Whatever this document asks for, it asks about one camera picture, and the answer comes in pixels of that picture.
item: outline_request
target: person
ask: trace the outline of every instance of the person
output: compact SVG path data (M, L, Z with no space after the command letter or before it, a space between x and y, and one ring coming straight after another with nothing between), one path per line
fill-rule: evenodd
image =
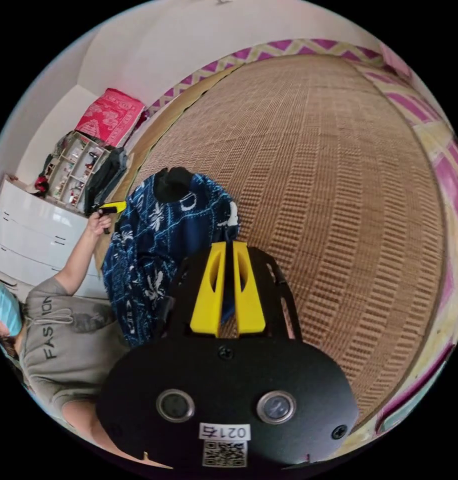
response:
M111 307L73 296L88 271L108 216L93 213L64 268L33 288L25 304L0 281L0 345L17 358L30 389L48 412L86 440L120 457L96 416L96 399L115 363L129 351Z

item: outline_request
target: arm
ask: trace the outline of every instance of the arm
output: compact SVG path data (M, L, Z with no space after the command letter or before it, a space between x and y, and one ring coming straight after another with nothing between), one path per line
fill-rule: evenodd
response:
M152 467L170 468L149 459L139 460L119 450L96 416L96 405L90 401L70 401L62 407L64 420L71 425L83 438L92 439L100 448L114 455L140 464Z
M64 268L54 278L64 287L68 295L74 295L88 272L94 249L105 228L111 226L108 216L93 213L80 239L70 254Z

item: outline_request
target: blue patterned cloth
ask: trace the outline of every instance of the blue patterned cloth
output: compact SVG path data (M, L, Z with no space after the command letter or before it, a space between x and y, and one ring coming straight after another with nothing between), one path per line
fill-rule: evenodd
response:
M151 339L161 301L182 260L213 242L235 240L237 207L223 188L194 174L181 200L160 202L155 175L127 198L102 266L104 285L131 347ZM233 311L225 307L223 317Z

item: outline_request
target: gray t-shirt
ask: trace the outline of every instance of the gray t-shirt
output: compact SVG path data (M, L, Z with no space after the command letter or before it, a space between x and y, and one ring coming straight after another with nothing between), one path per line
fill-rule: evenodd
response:
M54 277L29 292L24 317L22 371L41 403L59 417L66 402L95 400L129 351L110 306L69 296Z

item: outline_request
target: label sticker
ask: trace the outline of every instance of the label sticker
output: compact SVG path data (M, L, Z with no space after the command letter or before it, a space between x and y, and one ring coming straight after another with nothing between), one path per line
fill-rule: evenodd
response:
M204 441L203 467L243 468L248 466L247 441Z
M199 439L213 442L248 442L251 439L251 425L221 425L200 423Z

